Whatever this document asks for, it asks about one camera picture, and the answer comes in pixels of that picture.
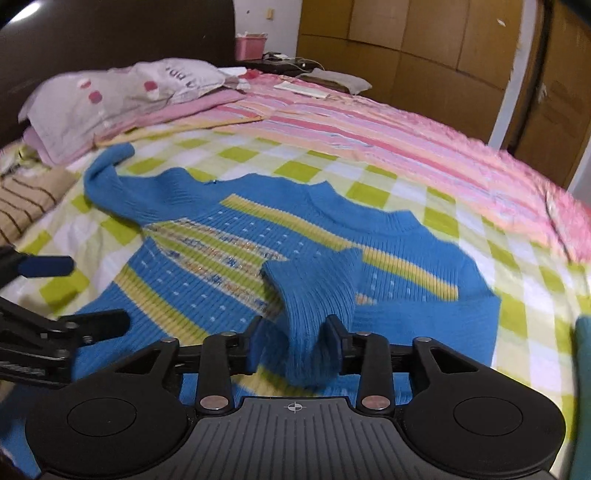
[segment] headboard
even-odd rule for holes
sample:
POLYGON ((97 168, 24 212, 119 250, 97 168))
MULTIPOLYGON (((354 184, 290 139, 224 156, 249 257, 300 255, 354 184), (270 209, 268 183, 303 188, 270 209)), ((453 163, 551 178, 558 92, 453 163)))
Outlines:
MULTIPOLYGON (((0 147, 24 127, 18 112, 41 82, 64 72, 167 57, 232 66, 232 0, 37 0, 0 30, 0 147)), ((31 0, 0 0, 0 27, 31 0)))

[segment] pink blanket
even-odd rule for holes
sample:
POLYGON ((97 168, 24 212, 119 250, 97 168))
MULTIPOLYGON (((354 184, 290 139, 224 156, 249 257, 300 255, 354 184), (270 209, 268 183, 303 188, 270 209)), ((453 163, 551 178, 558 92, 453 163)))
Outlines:
POLYGON ((321 100, 272 88, 281 81, 260 75, 250 80, 246 98, 195 118, 266 116, 262 122, 223 129, 374 164, 452 195, 501 228, 571 261, 591 261, 589 211, 507 152, 366 98, 326 89, 330 95, 321 100))

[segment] sweater collar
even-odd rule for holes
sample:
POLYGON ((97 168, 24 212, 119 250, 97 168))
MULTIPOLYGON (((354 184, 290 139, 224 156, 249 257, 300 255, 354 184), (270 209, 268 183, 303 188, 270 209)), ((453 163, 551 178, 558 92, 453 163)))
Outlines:
POLYGON ((399 235, 421 226, 409 210, 384 212, 358 205, 339 195, 327 181, 304 186, 304 188, 315 210, 353 230, 381 235, 399 235))

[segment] ribbed knit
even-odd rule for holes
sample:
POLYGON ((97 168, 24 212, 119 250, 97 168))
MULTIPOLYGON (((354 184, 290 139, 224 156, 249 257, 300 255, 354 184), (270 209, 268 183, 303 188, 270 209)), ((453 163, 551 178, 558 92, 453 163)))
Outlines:
MULTIPOLYGON (((267 319, 265 349, 258 375, 235 379, 237 400, 321 394, 355 403, 359 377, 338 377, 327 353, 322 324, 330 313, 351 331, 406 345, 432 336, 490 365, 498 298, 472 259, 412 213, 356 205, 326 182, 306 186, 250 174, 200 183, 180 168, 149 178, 117 175, 114 165, 133 154, 129 144, 112 147, 85 175, 89 199, 140 224, 144 242, 82 309, 125 309, 132 326, 122 338, 81 349, 75 378, 165 336, 188 345, 243 331, 257 314, 267 319)), ((395 386, 397 404, 408 402, 408 376, 395 375, 395 386)), ((194 401, 195 387, 196 376, 185 375, 183 403, 194 401)), ((19 387, 14 401, 0 406, 0 442, 33 475, 22 423, 26 390, 19 387), (10 418, 4 427, 3 411, 10 418)))

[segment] green and white checkered pattern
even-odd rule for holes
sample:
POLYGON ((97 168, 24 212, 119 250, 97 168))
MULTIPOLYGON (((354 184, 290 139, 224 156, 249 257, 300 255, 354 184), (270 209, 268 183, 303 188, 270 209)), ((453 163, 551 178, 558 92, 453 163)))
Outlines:
MULTIPOLYGON (((247 173, 305 183, 328 180, 354 202, 408 209, 439 238, 457 243, 502 298, 494 367, 551 398, 566 418, 567 440, 553 468, 555 475, 565 476, 574 438, 573 325, 581 311, 591 311, 583 266, 567 265, 548 249, 500 230, 448 195, 364 163, 207 130, 146 139, 134 146, 135 157, 119 167, 122 174, 152 176, 184 167, 200 181, 247 173)), ((79 170, 95 157, 87 155, 79 170)), ((4 295, 49 316, 72 313, 106 288, 140 244, 140 229, 93 207, 79 181, 59 208, 20 242, 23 250, 35 254, 71 255, 76 272, 68 278, 19 279, 4 295)))

